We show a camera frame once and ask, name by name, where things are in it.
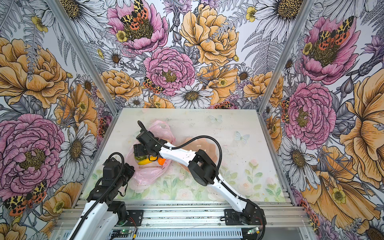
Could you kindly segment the fake green custard apple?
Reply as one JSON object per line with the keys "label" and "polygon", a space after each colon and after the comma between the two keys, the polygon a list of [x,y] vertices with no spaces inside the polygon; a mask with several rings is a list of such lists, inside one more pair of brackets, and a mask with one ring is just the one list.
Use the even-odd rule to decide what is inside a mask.
{"label": "fake green custard apple", "polygon": [[135,160],[140,162],[148,158],[148,156],[134,156]]}

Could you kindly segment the fake orange fruit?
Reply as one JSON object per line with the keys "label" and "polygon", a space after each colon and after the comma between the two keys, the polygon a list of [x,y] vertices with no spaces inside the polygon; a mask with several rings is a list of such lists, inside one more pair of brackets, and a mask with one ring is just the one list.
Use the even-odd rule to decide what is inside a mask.
{"label": "fake orange fruit", "polygon": [[165,164],[165,162],[166,162],[166,159],[158,158],[157,162],[158,162],[159,165],[163,166]]}

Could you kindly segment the pink petal-shaped bowl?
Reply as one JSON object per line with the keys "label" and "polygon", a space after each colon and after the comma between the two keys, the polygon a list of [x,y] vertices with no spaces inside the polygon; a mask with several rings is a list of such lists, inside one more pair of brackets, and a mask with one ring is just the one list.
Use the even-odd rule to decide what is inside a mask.
{"label": "pink petal-shaped bowl", "polygon": [[184,150],[197,152],[198,150],[203,150],[211,158],[211,160],[217,164],[218,161],[218,150],[216,144],[211,140],[207,139],[198,139],[192,143],[183,147]]}

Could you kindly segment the fake yellow banana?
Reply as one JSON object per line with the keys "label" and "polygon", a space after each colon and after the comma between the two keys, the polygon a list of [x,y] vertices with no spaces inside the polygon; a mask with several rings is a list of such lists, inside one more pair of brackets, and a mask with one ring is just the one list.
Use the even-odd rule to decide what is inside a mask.
{"label": "fake yellow banana", "polygon": [[146,159],[139,161],[138,165],[147,165],[147,164],[157,162],[157,161],[158,161],[158,157],[149,156]]}

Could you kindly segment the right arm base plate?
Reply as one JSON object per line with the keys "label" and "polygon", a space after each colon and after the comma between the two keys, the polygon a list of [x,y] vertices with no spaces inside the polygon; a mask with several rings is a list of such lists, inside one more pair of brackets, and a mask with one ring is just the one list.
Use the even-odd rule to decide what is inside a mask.
{"label": "right arm base plate", "polygon": [[221,221],[225,222],[226,226],[236,226],[236,225],[257,225],[261,226],[264,221],[264,211],[263,210],[254,210],[253,213],[240,213],[232,209],[225,209],[224,216],[221,218]]}

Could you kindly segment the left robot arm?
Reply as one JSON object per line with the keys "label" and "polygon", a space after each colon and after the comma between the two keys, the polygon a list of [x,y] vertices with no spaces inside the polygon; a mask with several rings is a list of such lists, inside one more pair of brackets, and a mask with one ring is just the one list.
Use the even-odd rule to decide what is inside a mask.
{"label": "left robot arm", "polygon": [[126,187],[134,167],[115,159],[107,160],[103,176],[91,190],[85,208],[69,235],[70,240],[105,240],[115,226],[128,220],[126,204],[116,201],[121,187]]}

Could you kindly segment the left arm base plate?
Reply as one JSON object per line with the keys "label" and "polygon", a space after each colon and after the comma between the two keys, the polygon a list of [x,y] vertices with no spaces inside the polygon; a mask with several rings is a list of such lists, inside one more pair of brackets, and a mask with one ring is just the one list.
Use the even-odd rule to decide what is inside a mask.
{"label": "left arm base plate", "polygon": [[140,227],[144,218],[143,210],[126,210],[118,226],[122,227]]}

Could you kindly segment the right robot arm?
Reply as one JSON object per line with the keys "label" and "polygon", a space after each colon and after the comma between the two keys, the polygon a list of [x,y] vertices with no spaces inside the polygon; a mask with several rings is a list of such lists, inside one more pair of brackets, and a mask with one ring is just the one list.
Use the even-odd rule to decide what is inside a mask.
{"label": "right robot arm", "polygon": [[[265,227],[267,221],[264,211],[256,203],[246,199],[233,189],[220,175],[219,169],[222,163],[223,152],[216,139],[202,135],[194,137],[176,147],[166,140],[155,137],[140,121],[138,123],[141,130],[136,137],[139,143],[134,145],[135,156],[148,155],[154,157],[155,160],[162,158],[187,167],[198,184],[214,189],[230,204],[235,211],[234,222]],[[216,144],[219,150],[219,158],[216,163],[201,149],[198,151],[183,149],[183,147],[199,139],[208,139]]]}

